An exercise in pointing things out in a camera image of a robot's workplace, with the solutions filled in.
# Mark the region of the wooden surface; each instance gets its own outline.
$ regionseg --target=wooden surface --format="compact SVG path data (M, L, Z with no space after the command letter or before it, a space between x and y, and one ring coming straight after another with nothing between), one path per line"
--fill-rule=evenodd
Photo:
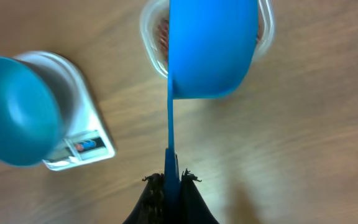
M163 171L166 84L139 34L146 0L0 0L0 54L49 50L88 77L118 152L52 172L0 163L0 223L121 223ZM275 0L241 87L175 102L180 168L221 223L358 223L358 0Z

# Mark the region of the blue scoop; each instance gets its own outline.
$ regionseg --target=blue scoop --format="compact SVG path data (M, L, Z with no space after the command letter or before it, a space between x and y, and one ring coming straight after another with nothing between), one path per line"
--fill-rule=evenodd
M164 185L170 211L180 192L173 99L217 98L235 90L252 61L257 31L257 0L170 1Z
M38 164L62 137L60 109L48 86L29 67L0 57L0 161Z

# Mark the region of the clear plastic container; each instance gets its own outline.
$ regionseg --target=clear plastic container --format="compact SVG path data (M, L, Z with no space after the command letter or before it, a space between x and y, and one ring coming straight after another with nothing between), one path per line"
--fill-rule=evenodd
M259 29L262 31L260 40L256 46L252 61L256 61L269 49L274 38L274 17L270 0L258 0L259 2ZM140 15L140 33L146 51L154 68L163 77L167 78L167 63L156 41L157 26L163 17L169 14L169 0L150 0L143 8Z

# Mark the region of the brown food item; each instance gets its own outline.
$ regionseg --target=brown food item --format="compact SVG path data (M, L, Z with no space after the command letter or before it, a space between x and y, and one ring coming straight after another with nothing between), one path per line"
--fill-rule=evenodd
M164 57L164 60L168 63L168 47L169 47L169 16L163 17L160 20L160 23L157 26L157 38L158 46ZM257 43L259 43L260 38L262 37L262 29L258 29L258 35L256 38Z

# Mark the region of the white container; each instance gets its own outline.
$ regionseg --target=white container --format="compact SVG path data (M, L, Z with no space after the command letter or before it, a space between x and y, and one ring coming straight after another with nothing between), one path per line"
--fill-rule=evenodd
M274 38L274 17L270 0L258 0L259 2L259 21L262 36L256 46L252 61L256 61L263 56L269 49ZM154 68L163 77L167 78L167 63L158 48L155 38L157 25L162 17L169 13L169 0L150 0L143 8L140 15L140 33L146 47L149 58Z

